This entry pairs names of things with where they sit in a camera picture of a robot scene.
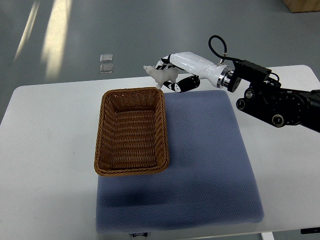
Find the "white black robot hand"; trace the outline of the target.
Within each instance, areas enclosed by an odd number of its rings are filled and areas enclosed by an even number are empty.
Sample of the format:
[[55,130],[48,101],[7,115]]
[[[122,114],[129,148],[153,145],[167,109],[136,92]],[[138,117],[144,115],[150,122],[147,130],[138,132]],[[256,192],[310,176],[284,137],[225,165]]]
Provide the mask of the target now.
[[163,57],[154,67],[157,70],[176,68],[175,82],[165,81],[163,86],[177,93],[191,91],[200,86],[201,80],[208,80],[212,86],[228,87],[234,71],[225,64],[215,64],[192,52],[173,53]]

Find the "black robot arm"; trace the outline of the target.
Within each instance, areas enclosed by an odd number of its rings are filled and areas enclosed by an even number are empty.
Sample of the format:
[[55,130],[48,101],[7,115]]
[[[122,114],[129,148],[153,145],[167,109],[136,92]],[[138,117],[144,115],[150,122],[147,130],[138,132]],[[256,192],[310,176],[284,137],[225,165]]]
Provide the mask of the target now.
[[236,101],[238,110],[274,127],[302,125],[320,131],[320,91],[282,88],[273,72],[247,60],[233,60],[227,90],[234,92],[241,80],[249,82],[243,97]]

